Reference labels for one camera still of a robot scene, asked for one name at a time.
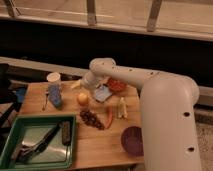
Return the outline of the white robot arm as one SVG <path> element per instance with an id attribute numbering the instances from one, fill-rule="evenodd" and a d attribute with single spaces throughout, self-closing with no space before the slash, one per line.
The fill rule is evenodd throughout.
<path id="1" fill-rule="evenodd" d="M 199 88 L 192 78 L 119 66 L 112 58 L 95 58 L 82 77 L 81 85 L 93 90 L 106 77 L 141 91 L 146 171 L 202 171 L 194 116 Z"/>

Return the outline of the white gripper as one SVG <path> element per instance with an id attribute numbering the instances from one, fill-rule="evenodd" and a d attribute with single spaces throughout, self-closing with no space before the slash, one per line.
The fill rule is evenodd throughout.
<path id="1" fill-rule="evenodd" d="M 71 89 L 79 88 L 81 85 L 88 89 L 93 90 L 97 87 L 100 87 L 101 85 L 107 85 L 109 78 L 105 78 L 99 82 L 99 79 L 91 72 L 87 72 L 82 79 L 79 79 L 75 82 L 73 82 L 70 86 Z"/>

